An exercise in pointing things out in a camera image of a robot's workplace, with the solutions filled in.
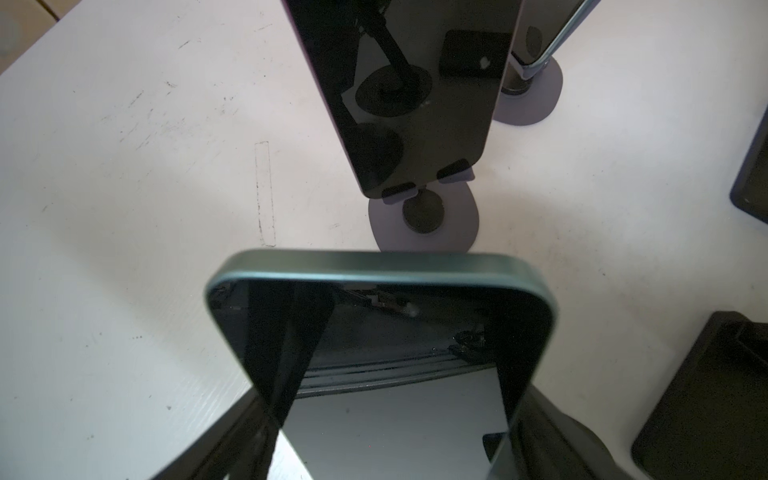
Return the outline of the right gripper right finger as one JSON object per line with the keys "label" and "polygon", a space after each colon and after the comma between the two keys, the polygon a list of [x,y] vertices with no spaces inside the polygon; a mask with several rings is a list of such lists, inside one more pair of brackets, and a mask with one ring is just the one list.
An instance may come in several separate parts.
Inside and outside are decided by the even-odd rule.
{"label": "right gripper right finger", "polygon": [[531,386],[505,432],[485,436],[489,479],[628,479],[607,446]]}

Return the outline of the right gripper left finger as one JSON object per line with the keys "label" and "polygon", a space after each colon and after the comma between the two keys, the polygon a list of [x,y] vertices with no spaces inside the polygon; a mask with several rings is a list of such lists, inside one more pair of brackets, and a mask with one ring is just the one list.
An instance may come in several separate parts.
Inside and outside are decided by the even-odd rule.
{"label": "right gripper left finger", "polygon": [[278,433],[269,407],[252,388],[154,478],[266,480]]}

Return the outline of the green phone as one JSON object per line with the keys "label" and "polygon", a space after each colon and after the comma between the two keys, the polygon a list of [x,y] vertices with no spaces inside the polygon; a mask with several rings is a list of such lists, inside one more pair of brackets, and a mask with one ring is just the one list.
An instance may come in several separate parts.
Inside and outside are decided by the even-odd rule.
{"label": "green phone", "polygon": [[495,254],[249,250],[205,303],[309,479],[479,479],[558,307]]}

